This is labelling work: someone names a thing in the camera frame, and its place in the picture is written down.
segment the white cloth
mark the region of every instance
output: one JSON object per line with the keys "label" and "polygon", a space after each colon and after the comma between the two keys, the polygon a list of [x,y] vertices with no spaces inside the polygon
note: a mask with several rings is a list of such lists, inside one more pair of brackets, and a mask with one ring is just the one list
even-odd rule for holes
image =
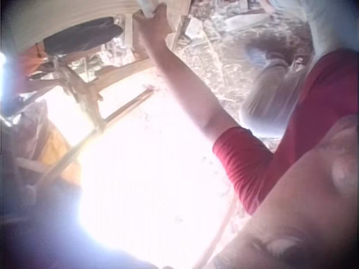
{"label": "white cloth", "polygon": [[308,20],[314,46],[314,57],[308,67],[290,72],[281,59],[269,61],[254,83],[254,88],[240,110],[240,124],[258,137],[282,138],[297,105],[306,75],[324,55],[340,48],[357,50],[350,38],[357,33],[339,35],[332,25],[332,9],[342,1],[270,0],[278,10]]}

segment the eye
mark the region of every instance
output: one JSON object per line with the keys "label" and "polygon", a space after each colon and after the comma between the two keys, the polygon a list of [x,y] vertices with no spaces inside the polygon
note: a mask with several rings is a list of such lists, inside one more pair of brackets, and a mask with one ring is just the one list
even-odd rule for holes
{"label": "eye", "polygon": [[303,267],[309,261],[308,251],[302,242],[295,238],[271,240],[265,246],[273,257],[295,268]]}

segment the bright light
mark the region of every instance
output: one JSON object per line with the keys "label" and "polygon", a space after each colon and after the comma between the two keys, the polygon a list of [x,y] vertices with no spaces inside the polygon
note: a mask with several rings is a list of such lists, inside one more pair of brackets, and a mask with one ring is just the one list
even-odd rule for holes
{"label": "bright light", "polygon": [[21,114],[16,115],[12,120],[12,124],[17,125],[20,121],[20,118],[21,118]]}
{"label": "bright light", "polygon": [[[142,92],[138,81],[148,80],[142,74],[102,92],[102,115]],[[74,110],[64,114],[59,96],[53,100],[51,118],[73,142],[84,122]],[[164,90],[119,120],[79,158],[84,229],[107,247],[160,268],[191,268],[230,198],[225,172],[204,141]]]}
{"label": "bright light", "polygon": [[2,95],[3,79],[4,79],[4,69],[3,66],[6,63],[6,57],[0,52],[0,98]]}

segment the hand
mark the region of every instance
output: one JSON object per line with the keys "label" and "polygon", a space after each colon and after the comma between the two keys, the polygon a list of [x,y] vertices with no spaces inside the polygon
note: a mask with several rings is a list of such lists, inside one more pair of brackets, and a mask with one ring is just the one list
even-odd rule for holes
{"label": "hand", "polygon": [[151,52],[160,49],[165,45],[165,39],[170,34],[171,27],[167,20],[167,5],[161,3],[153,18],[146,18],[139,10],[133,15],[135,27],[138,29],[140,39],[146,50]]}

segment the red sleeve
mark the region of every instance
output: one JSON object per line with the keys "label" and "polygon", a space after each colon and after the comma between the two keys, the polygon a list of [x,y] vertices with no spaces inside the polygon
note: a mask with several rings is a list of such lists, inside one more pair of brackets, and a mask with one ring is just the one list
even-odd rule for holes
{"label": "red sleeve", "polygon": [[242,127],[225,131],[215,142],[213,153],[225,168],[244,209],[253,214],[266,194],[266,171],[273,153]]}

